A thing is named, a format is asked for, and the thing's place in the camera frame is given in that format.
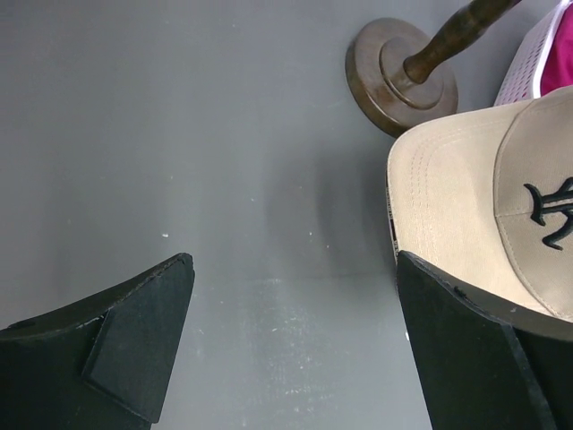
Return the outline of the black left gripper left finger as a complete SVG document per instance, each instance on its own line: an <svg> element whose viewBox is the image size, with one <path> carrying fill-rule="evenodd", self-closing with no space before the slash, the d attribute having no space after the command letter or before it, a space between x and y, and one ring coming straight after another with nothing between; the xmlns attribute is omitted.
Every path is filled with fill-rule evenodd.
<svg viewBox="0 0 573 430"><path fill-rule="evenodd" d="M149 429L161 416L192 297L180 253L1 331L3 429Z"/></svg>

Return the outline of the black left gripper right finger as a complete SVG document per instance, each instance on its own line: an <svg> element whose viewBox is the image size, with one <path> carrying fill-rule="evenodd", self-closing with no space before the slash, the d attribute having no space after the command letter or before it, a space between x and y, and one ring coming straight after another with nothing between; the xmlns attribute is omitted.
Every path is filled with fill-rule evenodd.
<svg viewBox="0 0 573 430"><path fill-rule="evenodd" d="M397 288L435 429L570 429L572 324L465 283L415 254Z"/></svg>

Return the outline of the beige cap with black logo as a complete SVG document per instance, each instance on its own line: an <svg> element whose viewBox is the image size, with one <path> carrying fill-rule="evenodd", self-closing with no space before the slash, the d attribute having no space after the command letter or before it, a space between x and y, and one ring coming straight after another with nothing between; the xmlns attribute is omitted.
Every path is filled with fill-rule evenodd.
<svg viewBox="0 0 573 430"><path fill-rule="evenodd" d="M572 317L572 89L411 129L387 164L397 251Z"/></svg>

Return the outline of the pink cap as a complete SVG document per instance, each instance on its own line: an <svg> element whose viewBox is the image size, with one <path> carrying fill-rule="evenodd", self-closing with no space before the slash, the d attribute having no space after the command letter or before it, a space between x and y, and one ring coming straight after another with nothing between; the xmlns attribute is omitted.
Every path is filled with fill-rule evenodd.
<svg viewBox="0 0 573 430"><path fill-rule="evenodd" d="M572 5L561 17L552 47L543 69L540 93L542 96L573 82L573 30Z"/></svg>

